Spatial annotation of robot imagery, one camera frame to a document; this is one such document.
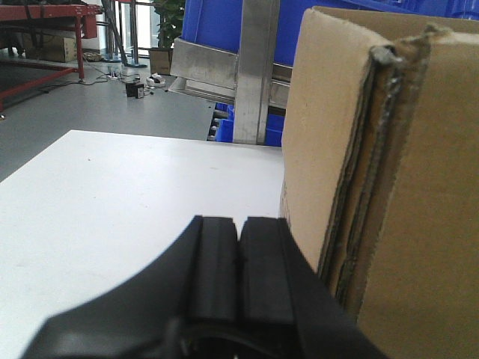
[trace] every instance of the cardboard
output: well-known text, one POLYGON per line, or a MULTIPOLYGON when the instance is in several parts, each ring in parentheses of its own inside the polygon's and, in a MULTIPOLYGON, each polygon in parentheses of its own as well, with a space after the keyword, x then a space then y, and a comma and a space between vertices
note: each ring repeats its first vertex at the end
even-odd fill
POLYGON ((325 7, 303 18, 281 212, 391 358, 479 358, 477 33, 325 7))
POLYGON ((23 35, 25 56, 35 60, 70 62, 76 60, 76 40, 51 34, 43 35, 43 45, 36 49, 29 34, 23 35))
POLYGON ((169 75, 173 50, 150 49, 150 72, 160 75, 169 75))

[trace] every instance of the metal post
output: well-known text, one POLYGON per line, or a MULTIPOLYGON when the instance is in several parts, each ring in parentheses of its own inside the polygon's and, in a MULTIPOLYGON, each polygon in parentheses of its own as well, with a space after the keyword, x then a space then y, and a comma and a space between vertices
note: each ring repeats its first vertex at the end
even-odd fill
POLYGON ((138 62, 138 33, 136 31, 136 0, 129 3, 129 23, 130 23, 130 39, 132 43, 132 61, 129 67, 146 67, 145 64, 138 62))
POLYGON ((121 59, 118 57, 118 46, 115 44, 115 38, 113 35, 112 27, 116 27, 116 4, 115 0, 110 1, 110 10, 112 16, 112 23, 110 26, 105 27, 106 33, 106 55, 103 56, 104 62, 121 62, 121 59))
POLYGON ((263 144, 265 140, 279 3, 242 3, 233 142, 263 144))

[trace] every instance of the blue bin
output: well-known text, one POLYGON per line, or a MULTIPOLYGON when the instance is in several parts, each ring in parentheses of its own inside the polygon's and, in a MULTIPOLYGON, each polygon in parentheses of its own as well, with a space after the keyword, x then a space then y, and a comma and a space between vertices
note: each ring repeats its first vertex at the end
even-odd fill
POLYGON ((266 129, 266 137, 264 139, 264 144, 266 146, 281 147, 281 139, 283 137, 283 131, 278 131, 275 129, 266 129))
MULTIPOLYGON (((359 10, 409 13, 405 7, 375 0, 281 0, 275 61, 292 65, 299 27, 306 9, 315 5, 359 10)), ((186 0, 182 38, 231 52, 238 52, 242 0, 186 0)))
POLYGON ((275 131, 282 131, 284 128, 284 116, 278 114, 268 114, 268 122, 266 129, 274 129, 275 131))
POLYGON ((453 0, 448 7, 448 16, 460 19, 479 20, 478 0, 453 0))
POLYGON ((216 142, 233 142, 234 122, 229 119, 219 121, 219 127, 216 130, 216 142))
MULTIPOLYGON (((234 128, 234 106, 228 105, 228 118, 219 121, 219 128, 216 131, 217 142, 233 142, 234 128)), ((284 117, 277 114, 268 114, 266 123, 266 137, 264 144, 266 146, 281 147, 281 138, 283 137, 284 117)))
POLYGON ((225 103, 217 102, 216 106, 215 106, 215 109, 226 112, 227 109, 228 109, 228 105, 226 105, 225 103))

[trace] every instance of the white table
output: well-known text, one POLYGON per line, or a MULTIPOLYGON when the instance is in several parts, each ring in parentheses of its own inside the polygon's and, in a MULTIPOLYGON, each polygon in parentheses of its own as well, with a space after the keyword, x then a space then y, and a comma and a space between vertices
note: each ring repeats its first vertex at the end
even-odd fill
POLYGON ((0 182, 0 352, 122 283, 194 215, 277 217, 281 149, 71 131, 0 182))

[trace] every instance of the potted plant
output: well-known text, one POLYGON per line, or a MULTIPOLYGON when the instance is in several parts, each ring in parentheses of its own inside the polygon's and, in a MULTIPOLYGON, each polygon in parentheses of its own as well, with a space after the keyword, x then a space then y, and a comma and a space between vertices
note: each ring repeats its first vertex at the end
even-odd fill
POLYGON ((181 35, 185 0, 153 0, 155 13, 159 14, 158 47, 171 49, 174 39, 181 35))
POLYGON ((174 39, 181 35, 185 0, 153 0, 155 13, 159 14, 158 48, 150 50, 152 73, 170 74, 174 39))

